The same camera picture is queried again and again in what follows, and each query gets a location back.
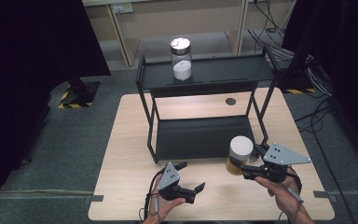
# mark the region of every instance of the bottom shelf tray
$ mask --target bottom shelf tray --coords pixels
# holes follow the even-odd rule
[[[238,135],[255,141],[246,116],[161,120],[156,156],[159,161],[224,158]]]

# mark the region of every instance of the human hand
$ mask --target human hand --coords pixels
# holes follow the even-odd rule
[[[287,172],[289,174],[294,173],[292,169],[288,169]],[[298,187],[293,177],[287,176],[282,183],[278,184],[258,176],[255,178],[255,182],[268,189],[269,196],[275,196],[278,208],[287,215],[292,223],[313,223],[302,202],[288,190],[290,188],[299,195]]]
[[[171,210],[174,207],[186,202],[186,199],[184,198],[177,198],[175,200],[167,201],[163,199],[161,196],[159,196],[157,186],[159,181],[161,180],[161,177],[162,175],[159,175],[156,178],[156,183],[153,188],[152,196],[150,199],[148,216],[147,219],[144,221],[144,223],[159,224],[161,221],[165,219],[165,217],[171,212]]]

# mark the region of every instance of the black shelf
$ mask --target black shelf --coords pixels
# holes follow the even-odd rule
[[[269,56],[274,68],[271,70],[266,59]],[[188,80],[177,80],[173,76],[171,62],[147,63],[142,55],[138,66],[136,85],[149,122],[147,146],[154,162],[158,160],[185,160],[223,158],[229,151],[232,138],[244,135],[253,142],[254,135],[248,115],[253,106],[267,143],[268,135],[263,116],[275,87],[273,71],[280,69],[268,47],[262,54],[226,58],[199,59],[192,62],[192,76]],[[259,82],[270,81],[266,100],[259,109],[255,90]],[[144,92],[152,97],[149,110]],[[189,95],[220,94],[250,91],[247,110],[243,115],[218,118],[161,119],[156,98]],[[158,120],[156,151],[153,149],[152,134],[155,117]]]

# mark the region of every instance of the black stand base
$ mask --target black stand base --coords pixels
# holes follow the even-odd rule
[[[308,79],[305,71],[302,71],[297,77],[288,78],[287,69],[282,69],[277,75],[277,85],[282,93],[303,93],[314,92],[312,83]]]
[[[100,86],[100,82],[85,82],[84,85],[87,92],[81,93],[81,95],[76,94],[71,86],[68,87],[61,99],[59,108],[80,108],[92,106],[95,94]]]

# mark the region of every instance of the light wood tabletop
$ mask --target light wood tabletop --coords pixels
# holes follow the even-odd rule
[[[262,105],[267,88],[257,89],[255,98]],[[218,95],[160,98],[158,111],[162,119],[216,117],[240,115],[246,111],[250,92]],[[151,104],[150,95],[146,95]],[[227,105],[226,99],[236,100]],[[252,109],[249,115],[257,144],[262,141],[260,126]],[[268,144],[276,142],[306,157],[296,124],[279,89],[275,89],[263,118],[268,133]],[[139,211],[145,205],[153,176],[168,161],[154,163],[147,148],[148,122],[139,94],[121,98],[106,148],[103,165],[94,196],[102,195],[101,202],[91,202],[91,220],[139,220]],[[156,144],[154,131],[153,144]],[[227,158],[186,160],[188,166],[179,171],[179,185],[193,189],[205,182],[205,189],[194,204],[185,203],[174,208],[166,220],[277,220],[281,211],[267,190],[243,176],[231,175],[225,166]],[[259,165],[261,160],[251,164]],[[335,213],[326,198],[315,198],[314,191],[324,191],[321,180],[312,163],[294,165],[301,178],[301,197],[304,206],[315,220],[330,220]]]

